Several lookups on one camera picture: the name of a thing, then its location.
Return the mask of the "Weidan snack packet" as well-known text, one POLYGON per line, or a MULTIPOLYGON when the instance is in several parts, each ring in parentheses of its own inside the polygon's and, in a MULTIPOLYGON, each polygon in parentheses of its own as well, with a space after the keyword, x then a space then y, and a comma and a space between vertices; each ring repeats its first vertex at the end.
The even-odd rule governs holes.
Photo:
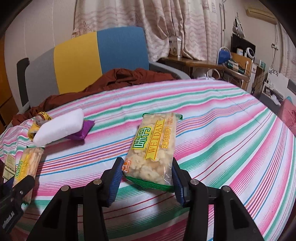
POLYGON ((179 113, 144 113, 122 166, 125 178, 143 188, 173 192, 172 165, 179 113))
POLYGON ((36 178, 37 169, 44 153, 44 148, 26 148, 16 166, 13 187, 26 176, 36 178))

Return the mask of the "purple snack packet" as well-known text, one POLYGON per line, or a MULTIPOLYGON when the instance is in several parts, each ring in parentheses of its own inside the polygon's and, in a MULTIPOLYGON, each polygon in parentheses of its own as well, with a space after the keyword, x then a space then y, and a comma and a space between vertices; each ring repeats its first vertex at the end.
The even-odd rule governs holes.
POLYGON ((65 138, 69 140, 74 140, 74 141, 84 140, 88 135, 88 133, 90 132, 90 130, 93 128, 94 124, 95 124, 95 121, 93 120, 85 120, 83 122, 82 129, 79 132, 68 135, 65 138))

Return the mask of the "white foam block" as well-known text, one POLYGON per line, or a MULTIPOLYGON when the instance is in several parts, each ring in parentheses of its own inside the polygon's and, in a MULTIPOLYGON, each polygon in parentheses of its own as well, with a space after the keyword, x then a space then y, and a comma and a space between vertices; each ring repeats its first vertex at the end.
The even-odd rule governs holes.
POLYGON ((36 147, 43 147, 68 135, 79 132, 83 127, 84 113, 78 108, 53 118, 43 124, 33 138, 36 147))

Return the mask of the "green white small carton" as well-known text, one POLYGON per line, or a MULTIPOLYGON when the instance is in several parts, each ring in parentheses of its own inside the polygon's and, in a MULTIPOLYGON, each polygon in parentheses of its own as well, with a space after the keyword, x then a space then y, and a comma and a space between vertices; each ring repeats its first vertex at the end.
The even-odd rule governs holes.
POLYGON ((7 154, 3 171, 4 183, 13 178, 16 173, 16 160, 11 154, 7 154))

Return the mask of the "striped pink green bedsheet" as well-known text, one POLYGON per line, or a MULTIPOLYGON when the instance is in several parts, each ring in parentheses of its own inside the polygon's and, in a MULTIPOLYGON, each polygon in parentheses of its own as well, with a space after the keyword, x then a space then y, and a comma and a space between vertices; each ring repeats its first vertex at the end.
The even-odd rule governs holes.
POLYGON ((125 157, 144 113, 175 112, 175 158, 206 186, 230 186, 265 240, 277 240, 295 202, 295 137, 265 105, 242 89, 210 79, 129 86, 85 97, 49 112, 82 109, 95 125, 82 143, 45 148, 32 203, 11 231, 25 240, 65 184, 86 185, 125 157))

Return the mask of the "yellow grey glove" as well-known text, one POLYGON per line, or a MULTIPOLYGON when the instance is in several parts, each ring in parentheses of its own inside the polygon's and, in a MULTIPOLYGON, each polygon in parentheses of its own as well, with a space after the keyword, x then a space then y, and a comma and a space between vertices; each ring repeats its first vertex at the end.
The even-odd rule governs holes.
POLYGON ((46 122, 52 120, 53 118, 49 116, 46 112, 41 111, 33 118, 33 124, 28 131, 28 137, 31 141, 33 141, 34 136, 40 129, 40 127, 45 124, 46 122))

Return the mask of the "dark red blanket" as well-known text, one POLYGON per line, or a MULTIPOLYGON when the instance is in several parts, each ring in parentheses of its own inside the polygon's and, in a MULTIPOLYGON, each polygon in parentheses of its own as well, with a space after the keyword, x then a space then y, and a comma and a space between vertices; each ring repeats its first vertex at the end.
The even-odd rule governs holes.
POLYGON ((20 125, 25 120, 36 116, 41 111, 48 112, 69 102, 103 91, 116 90, 128 86, 161 82, 166 80, 175 80, 175 78, 171 73, 155 72, 142 68, 137 68, 135 70, 128 70, 124 68, 112 69, 103 74, 93 84, 89 85, 82 91, 51 95, 38 106, 30 108, 23 114, 16 114, 13 116, 12 125, 20 125))

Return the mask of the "grey yellow blue headboard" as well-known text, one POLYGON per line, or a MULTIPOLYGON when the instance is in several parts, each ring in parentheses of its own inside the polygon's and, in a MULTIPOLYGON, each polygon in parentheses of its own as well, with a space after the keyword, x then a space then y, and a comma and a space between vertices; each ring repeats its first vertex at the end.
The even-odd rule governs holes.
POLYGON ((56 45, 31 61, 25 70, 30 106, 38 106, 51 95, 82 91, 115 68, 149 69, 142 28, 91 32, 56 45))

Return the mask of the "wooden bedside desk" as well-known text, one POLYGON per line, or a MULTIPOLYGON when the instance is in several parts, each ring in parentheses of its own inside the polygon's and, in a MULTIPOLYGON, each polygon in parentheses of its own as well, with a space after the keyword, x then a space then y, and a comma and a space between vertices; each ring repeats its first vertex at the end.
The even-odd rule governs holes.
POLYGON ((209 69, 216 69, 218 71, 224 71, 238 79, 249 81, 249 77, 240 74, 232 69, 227 68, 225 65, 216 65, 216 63, 210 61, 198 61, 188 58, 177 58, 175 56, 168 56, 158 60, 158 63, 162 63, 178 70, 185 72, 191 78, 194 78, 194 72, 197 71, 197 76, 203 76, 209 69))

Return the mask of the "white carton on desk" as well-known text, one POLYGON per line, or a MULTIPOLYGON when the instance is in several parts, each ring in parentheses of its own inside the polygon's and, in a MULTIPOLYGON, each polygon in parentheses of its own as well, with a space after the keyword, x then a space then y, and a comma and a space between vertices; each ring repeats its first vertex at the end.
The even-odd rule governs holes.
POLYGON ((178 36, 169 37, 170 51, 171 56, 182 58, 182 39, 178 36))

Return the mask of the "white air conditioner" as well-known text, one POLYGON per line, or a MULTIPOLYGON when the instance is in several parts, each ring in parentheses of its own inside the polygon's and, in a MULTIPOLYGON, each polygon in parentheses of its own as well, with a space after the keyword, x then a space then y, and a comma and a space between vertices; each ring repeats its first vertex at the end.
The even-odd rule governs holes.
POLYGON ((273 25, 277 25, 278 21, 274 14, 272 14, 270 11, 265 11, 262 9, 252 8, 248 7, 246 9, 247 16, 255 19, 259 19, 265 22, 268 22, 273 25))

